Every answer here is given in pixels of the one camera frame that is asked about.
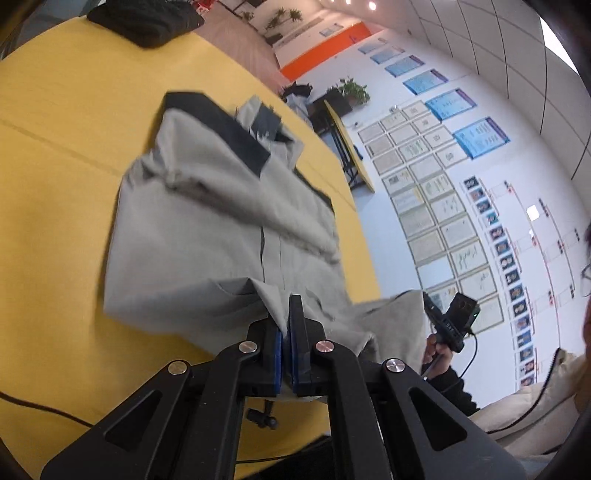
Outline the black sleeved right forearm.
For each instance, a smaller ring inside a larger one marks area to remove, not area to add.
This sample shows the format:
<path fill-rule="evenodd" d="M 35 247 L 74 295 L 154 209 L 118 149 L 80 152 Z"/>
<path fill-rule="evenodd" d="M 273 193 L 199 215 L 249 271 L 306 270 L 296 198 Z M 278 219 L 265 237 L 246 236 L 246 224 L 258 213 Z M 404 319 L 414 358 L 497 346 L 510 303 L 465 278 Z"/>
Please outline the black sleeved right forearm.
<path fill-rule="evenodd" d="M 445 373 L 429 379 L 428 383 L 467 417 L 479 411 L 472 395 L 464 390 L 464 380 L 452 367 Z"/>

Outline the person's right hand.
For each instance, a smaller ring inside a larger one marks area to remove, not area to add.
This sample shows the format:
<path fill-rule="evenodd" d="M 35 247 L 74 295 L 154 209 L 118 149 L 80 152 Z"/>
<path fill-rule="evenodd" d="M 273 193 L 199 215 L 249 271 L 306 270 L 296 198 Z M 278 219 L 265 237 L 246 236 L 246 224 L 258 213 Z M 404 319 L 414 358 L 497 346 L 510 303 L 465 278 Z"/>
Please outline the person's right hand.
<path fill-rule="evenodd" d="M 445 344 L 439 343 L 437 336 L 431 334 L 426 341 L 423 365 L 426 367 L 423 376 L 433 379 L 448 371 L 453 359 L 452 350 Z"/>

